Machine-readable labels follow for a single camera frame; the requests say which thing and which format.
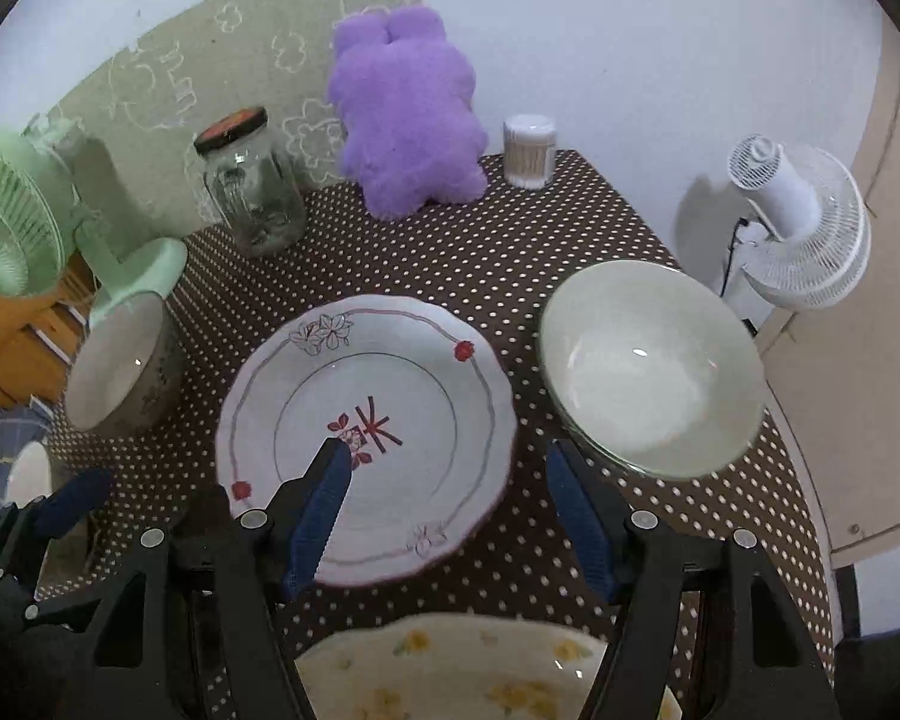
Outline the small speckled ceramic bowl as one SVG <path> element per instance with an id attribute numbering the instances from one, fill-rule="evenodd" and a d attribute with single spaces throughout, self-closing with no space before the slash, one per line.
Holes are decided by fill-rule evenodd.
<path id="1" fill-rule="evenodd" d="M 69 371 L 64 414 L 81 433 L 136 436 L 175 408 L 185 353 L 165 301 L 155 293 L 121 301 L 89 333 Z"/>

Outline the large pale green bowl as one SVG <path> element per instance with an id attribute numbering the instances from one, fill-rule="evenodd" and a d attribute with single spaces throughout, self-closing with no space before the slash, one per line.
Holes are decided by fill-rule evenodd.
<path id="1" fill-rule="evenodd" d="M 746 454 L 764 367 L 717 294 L 660 263 L 587 266 L 546 301 L 541 375 L 572 434 L 634 472 L 691 479 Z"/>

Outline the white red-patterned plate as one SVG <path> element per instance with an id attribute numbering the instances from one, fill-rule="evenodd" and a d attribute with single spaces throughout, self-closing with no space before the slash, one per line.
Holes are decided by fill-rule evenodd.
<path id="1" fill-rule="evenodd" d="M 458 550 L 504 494 L 516 433 L 510 380 L 476 327 L 368 294 L 305 312 L 244 362 L 222 403 L 215 471 L 243 514 L 342 440 L 352 479 L 317 578 L 355 589 Z"/>

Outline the yellow floral plate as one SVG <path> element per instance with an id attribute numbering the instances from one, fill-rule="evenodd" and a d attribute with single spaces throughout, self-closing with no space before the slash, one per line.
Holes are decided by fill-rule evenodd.
<path id="1" fill-rule="evenodd" d="M 340 632 L 295 668 L 318 718 L 575 718 L 606 644 L 556 624 L 419 614 Z"/>

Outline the wooden bed headboard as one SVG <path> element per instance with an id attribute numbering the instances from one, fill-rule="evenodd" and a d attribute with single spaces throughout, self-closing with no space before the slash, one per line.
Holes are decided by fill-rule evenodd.
<path id="1" fill-rule="evenodd" d="M 63 280 L 36 298 L 0 298 L 0 408 L 32 398 L 56 403 L 89 332 L 95 298 L 91 269 L 74 254 Z"/>

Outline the green desk fan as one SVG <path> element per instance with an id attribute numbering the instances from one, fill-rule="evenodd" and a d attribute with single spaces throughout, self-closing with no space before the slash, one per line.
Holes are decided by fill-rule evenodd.
<path id="1" fill-rule="evenodd" d="M 126 257 L 113 252 L 107 218 L 84 202 L 74 175 L 88 141 L 77 122 L 41 115 L 23 132 L 0 130 L 0 296 L 53 293 L 79 255 L 97 281 L 89 310 L 95 327 L 136 294 L 168 296 L 182 278 L 187 248 L 157 238 Z"/>

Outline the brown polka dot tablecloth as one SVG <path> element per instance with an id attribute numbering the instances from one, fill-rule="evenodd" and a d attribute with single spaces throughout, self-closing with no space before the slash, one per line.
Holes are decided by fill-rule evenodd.
<path id="1" fill-rule="evenodd" d="M 507 184 L 496 158 L 482 169 L 484 199 L 396 223 L 370 218 L 355 185 L 318 190 L 305 238 L 267 259 L 244 257 L 222 227 L 196 232 L 164 298 L 185 353 L 175 408 L 114 439 L 76 431 L 59 405 L 52 457 L 115 480 L 94 568 L 35 596 L 45 611 L 91 608 L 89 717 L 317 717 L 297 658 L 340 632 L 434 613 L 605 642 L 575 718 L 650 718 L 668 695 L 689 718 L 836 717 L 818 653 L 829 629 L 820 553 L 766 408 L 746 454 L 720 472 L 657 478 L 590 452 L 541 375 L 539 321 L 556 288 L 617 260 L 678 270 L 670 252 L 580 154 L 562 153 L 539 192 Z M 481 527 L 424 571 L 355 589 L 315 574 L 297 600 L 269 600 L 215 471 L 222 403 L 279 328 L 368 294 L 450 310 L 489 341 L 517 417 L 509 481 Z M 546 452 L 559 439 L 631 507 L 642 566 L 619 605 L 590 590 L 549 496 Z"/>

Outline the glass jar red lid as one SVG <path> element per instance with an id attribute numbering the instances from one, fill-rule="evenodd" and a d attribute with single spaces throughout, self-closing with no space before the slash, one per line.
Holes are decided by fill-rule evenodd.
<path id="1" fill-rule="evenodd" d="M 263 106 L 226 115 L 198 133 L 203 182 L 233 242 L 247 257 L 278 254 L 305 231 L 294 164 L 269 128 Z"/>

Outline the white standing fan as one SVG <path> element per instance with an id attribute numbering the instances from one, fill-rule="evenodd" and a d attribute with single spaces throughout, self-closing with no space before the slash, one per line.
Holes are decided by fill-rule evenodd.
<path id="1" fill-rule="evenodd" d="M 730 184 L 748 211 L 733 226 L 718 294 L 742 281 L 792 314 L 829 309 L 865 277 L 870 215 L 834 154 L 753 133 L 730 151 Z"/>

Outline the cotton swab container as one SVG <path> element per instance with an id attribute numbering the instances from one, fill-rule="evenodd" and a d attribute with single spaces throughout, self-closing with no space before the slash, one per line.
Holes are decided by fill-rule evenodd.
<path id="1" fill-rule="evenodd" d="M 504 121 L 505 180 L 518 188 L 541 190 L 553 177 L 557 127 L 551 117 L 510 115 Z"/>

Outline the purple plush toy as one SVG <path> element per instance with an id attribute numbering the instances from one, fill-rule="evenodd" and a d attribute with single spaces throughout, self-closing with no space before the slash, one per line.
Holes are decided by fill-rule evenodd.
<path id="1" fill-rule="evenodd" d="M 340 169 L 377 220 L 427 202 L 481 199 L 489 137 L 473 110 L 476 73 L 424 5 L 369 11 L 333 31 L 326 97 L 346 131 Z"/>

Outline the green patterned wall sheet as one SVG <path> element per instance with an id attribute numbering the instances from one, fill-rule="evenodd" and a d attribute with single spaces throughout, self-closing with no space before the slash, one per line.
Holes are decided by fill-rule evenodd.
<path id="1" fill-rule="evenodd" d="M 205 0 L 119 49 L 37 124 L 80 128 L 77 188 L 118 254 L 184 238 L 219 220 L 194 138 L 242 107 L 266 109 L 302 188 L 338 182 L 344 130 L 326 100 L 333 29 L 416 2 Z"/>

